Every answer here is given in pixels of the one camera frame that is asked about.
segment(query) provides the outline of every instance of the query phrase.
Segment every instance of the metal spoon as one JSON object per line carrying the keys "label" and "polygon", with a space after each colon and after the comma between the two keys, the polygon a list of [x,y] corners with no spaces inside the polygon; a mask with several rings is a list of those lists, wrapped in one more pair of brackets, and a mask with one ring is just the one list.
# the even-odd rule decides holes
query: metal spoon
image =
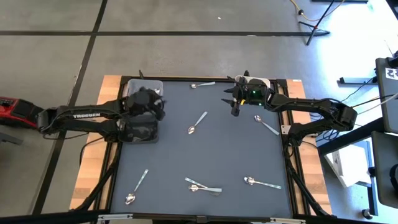
{"label": "metal spoon", "polygon": [[277,132],[274,128],[272,128],[272,127],[269,126],[268,124],[262,122],[260,116],[255,115],[255,116],[254,116],[254,119],[255,119],[257,122],[260,122],[260,123],[262,123],[263,125],[265,125],[265,126],[266,126],[268,129],[270,129],[274,134],[279,135],[279,132]]}
{"label": "metal spoon", "polygon": [[144,180],[144,177],[147,175],[148,170],[146,169],[144,171],[144,174],[141,176],[141,179],[139,179],[139,182],[136,186],[136,188],[134,189],[133,193],[129,193],[129,195],[127,195],[126,197],[126,201],[124,203],[126,203],[126,205],[129,205],[131,202],[133,202],[136,199],[136,190],[138,189],[139,185],[141,184],[142,180]]}
{"label": "metal spoon", "polygon": [[202,84],[199,84],[199,85],[197,85],[197,84],[191,84],[191,88],[196,88],[196,87],[205,86],[205,85],[215,85],[215,84],[216,84],[216,82],[202,83]]}
{"label": "metal spoon", "polygon": [[[196,181],[194,181],[194,180],[192,180],[192,179],[189,179],[188,177],[186,177],[185,180],[188,181],[189,183],[196,184],[196,185],[199,186],[199,187],[208,188],[208,187],[204,186],[203,184],[199,184],[198,182],[196,182]],[[219,196],[220,193],[221,193],[221,192],[210,192],[210,194],[211,194],[211,195],[214,195],[214,196]]]}
{"label": "metal spoon", "polygon": [[197,185],[195,185],[195,184],[192,184],[192,185],[190,185],[189,187],[188,187],[188,189],[190,190],[190,191],[192,191],[192,192],[195,192],[195,191],[197,191],[197,190],[207,190],[207,191],[210,191],[210,192],[222,192],[223,191],[223,189],[219,189],[219,188],[204,188],[204,187],[198,187]]}
{"label": "metal spoon", "polygon": [[199,122],[207,115],[207,111],[205,111],[199,118],[199,120],[197,121],[197,123],[193,126],[190,126],[188,128],[188,134],[192,134],[195,131],[195,126],[199,124]]}
{"label": "metal spoon", "polygon": [[245,181],[247,184],[249,184],[249,185],[261,184],[261,185],[265,185],[265,186],[268,186],[268,187],[273,187],[273,188],[276,188],[276,189],[282,189],[282,187],[281,187],[281,186],[278,186],[278,185],[267,184],[267,183],[263,183],[263,182],[258,182],[258,181],[256,181],[256,180],[254,180],[253,177],[245,177],[245,178],[244,178],[244,181]]}

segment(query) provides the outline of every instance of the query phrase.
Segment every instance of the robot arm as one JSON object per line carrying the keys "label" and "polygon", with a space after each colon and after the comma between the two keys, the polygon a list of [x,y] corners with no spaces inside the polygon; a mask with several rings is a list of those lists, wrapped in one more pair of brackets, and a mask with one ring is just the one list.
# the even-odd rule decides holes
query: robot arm
{"label": "robot arm", "polygon": [[[142,127],[132,125],[128,117],[146,112],[160,121],[165,116],[164,102],[154,90],[141,87],[131,96],[108,101],[102,105],[59,106],[43,110],[38,114],[37,127],[42,134],[53,134],[61,130],[99,133],[107,142],[147,139],[157,132],[157,122],[147,122]],[[83,120],[104,117],[100,123]]]}
{"label": "robot arm", "polygon": [[306,111],[319,113],[322,119],[307,124],[294,123],[282,134],[290,145],[299,146],[302,139],[313,133],[335,129],[337,131],[350,131],[354,128],[357,112],[342,102],[333,99],[309,100],[288,98],[268,88],[266,79],[238,76],[235,86],[224,92],[232,93],[234,100],[223,101],[232,107],[231,114],[239,116],[239,106],[244,104],[263,106],[266,110],[282,112],[286,110]]}

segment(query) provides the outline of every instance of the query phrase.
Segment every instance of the red equipment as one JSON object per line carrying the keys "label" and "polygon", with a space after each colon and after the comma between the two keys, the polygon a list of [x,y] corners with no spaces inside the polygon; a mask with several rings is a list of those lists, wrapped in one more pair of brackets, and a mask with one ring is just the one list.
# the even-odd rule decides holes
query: red equipment
{"label": "red equipment", "polygon": [[0,96],[0,124],[37,129],[36,116],[42,108],[22,99]]}

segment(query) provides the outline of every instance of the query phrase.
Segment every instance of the wooden platform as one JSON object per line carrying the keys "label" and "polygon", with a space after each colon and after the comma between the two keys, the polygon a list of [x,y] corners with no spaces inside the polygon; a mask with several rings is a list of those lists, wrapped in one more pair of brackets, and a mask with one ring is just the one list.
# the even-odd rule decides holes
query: wooden platform
{"label": "wooden platform", "polygon": [[[118,97],[120,86],[120,75],[105,75],[104,80],[99,92],[97,104],[103,104],[109,100],[115,100]],[[305,98],[303,83],[301,80],[287,80],[287,88],[289,97],[292,98]],[[293,120],[295,123],[309,123],[310,115],[307,112],[293,111]],[[287,121],[287,113],[284,113],[284,120]],[[90,133],[87,142],[100,138],[99,134]],[[315,144],[315,139],[306,137],[306,142]],[[73,192],[70,208],[76,208],[84,199],[90,194],[100,178],[101,167],[104,160],[106,142],[100,140],[96,143],[90,144],[86,147],[83,154],[78,178],[76,180],[75,190]],[[325,180],[323,178],[322,167],[317,149],[307,143],[302,143],[299,147],[300,157],[302,161],[302,168],[304,173],[305,185],[314,196],[315,200],[322,206],[322,208],[331,214],[331,207],[326,190]],[[106,197],[108,195],[108,183],[104,187],[103,195],[101,198],[100,208],[105,207]],[[298,212],[304,214],[302,196],[300,189],[295,184],[296,199],[298,205]]]}

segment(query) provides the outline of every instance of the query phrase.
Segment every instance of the concrete floor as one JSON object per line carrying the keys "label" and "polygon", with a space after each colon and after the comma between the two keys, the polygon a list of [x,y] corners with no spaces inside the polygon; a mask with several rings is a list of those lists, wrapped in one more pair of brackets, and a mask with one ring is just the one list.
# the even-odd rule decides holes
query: concrete floor
{"label": "concrete floor", "polygon": [[[298,2],[311,18],[327,7]],[[100,5],[101,0],[0,0],[0,30],[90,31]],[[112,0],[100,30],[308,31],[297,25],[298,20],[289,0]],[[103,75],[137,75],[139,69],[145,75],[208,77],[249,70],[257,77],[302,79],[309,98],[343,99],[358,86],[339,86],[339,77],[371,77],[374,60],[398,50],[397,34],[392,32],[398,29],[391,29],[396,22],[385,2],[372,1],[342,5],[320,26],[332,35],[315,38],[309,47],[301,37],[97,37],[76,104],[96,103]],[[88,39],[0,36],[0,95],[44,108],[67,104]],[[366,86],[347,103],[377,94],[377,87]],[[369,119],[364,115],[357,123]],[[22,146],[1,144],[0,216],[25,215],[53,142],[29,130],[0,131],[24,140]],[[68,210],[85,141],[65,141],[43,212]],[[324,168],[333,213],[363,220],[358,212],[368,207],[366,190],[344,189],[328,166]],[[392,223],[394,212],[380,206],[373,221]]]}

